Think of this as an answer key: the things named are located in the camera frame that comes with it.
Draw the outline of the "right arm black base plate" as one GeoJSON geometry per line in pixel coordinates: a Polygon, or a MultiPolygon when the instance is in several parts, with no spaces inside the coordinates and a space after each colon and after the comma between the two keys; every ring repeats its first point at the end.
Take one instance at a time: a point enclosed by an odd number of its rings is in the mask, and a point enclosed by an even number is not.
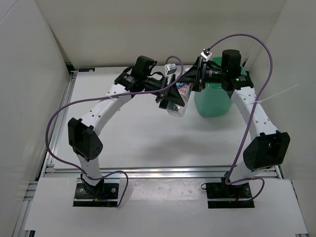
{"type": "Polygon", "coordinates": [[[249,183],[226,185],[225,183],[205,184],[208,209],[254,208],[249,183]]]}

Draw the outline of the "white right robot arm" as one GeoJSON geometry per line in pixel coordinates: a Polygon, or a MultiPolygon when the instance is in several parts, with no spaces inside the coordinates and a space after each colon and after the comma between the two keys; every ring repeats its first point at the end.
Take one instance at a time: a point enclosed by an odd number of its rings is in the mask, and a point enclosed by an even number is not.
{"type": "Polygon", "coordinates": [[[242,73],[238,50],[224,50],[220,65],[210,58],[210,51],[203,51],[193,66],[180,77],[180,82],[192,83],[196,92],[205,89],[207,83],[219,83],[246,123],[245,134],[251,137],[251,142],[245,149],[238,150],[237,154],[243,160],[233,163],[234,168],[222,184],[222,193],[232,198],[239,192],[239,185],[254,178],[261,170],[283,163],[290,136],[287,132],[279,131],[259,104],[253,82],[242,73]]]}

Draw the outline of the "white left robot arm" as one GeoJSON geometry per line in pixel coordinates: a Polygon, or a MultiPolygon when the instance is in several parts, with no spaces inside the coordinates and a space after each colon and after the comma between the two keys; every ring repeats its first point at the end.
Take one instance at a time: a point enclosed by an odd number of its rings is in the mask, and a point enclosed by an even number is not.
{"type": "Polygon", "coordinates": [[[104,190],[98,159],[103,149],[99,135],[112,116],[142,92],[148,92],[160,101],[185,104],[175,84],[176,65],[166,62],[165,72],[158,73],[162,78],[156,79],[152,71],[156,64],[149,57],[139,56],[133,67],[126,68],[114,80],[104,99],[99,99],[97,105],[81,118],[72,118],[68,122],[69,144],[79,159],[86,191],[93,198],[101,196],[104,190]]]}

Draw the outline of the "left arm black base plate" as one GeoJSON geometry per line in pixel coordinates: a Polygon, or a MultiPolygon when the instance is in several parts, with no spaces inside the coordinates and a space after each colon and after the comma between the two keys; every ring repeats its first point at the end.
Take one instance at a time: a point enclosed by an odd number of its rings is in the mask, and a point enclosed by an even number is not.
{"type": "Polygon", "coordinates": [[[103,183],[97,189],[88,189],[84,183],[77,182],[74,192],[74,207],[117,207],[119,183],[103,183]]]}

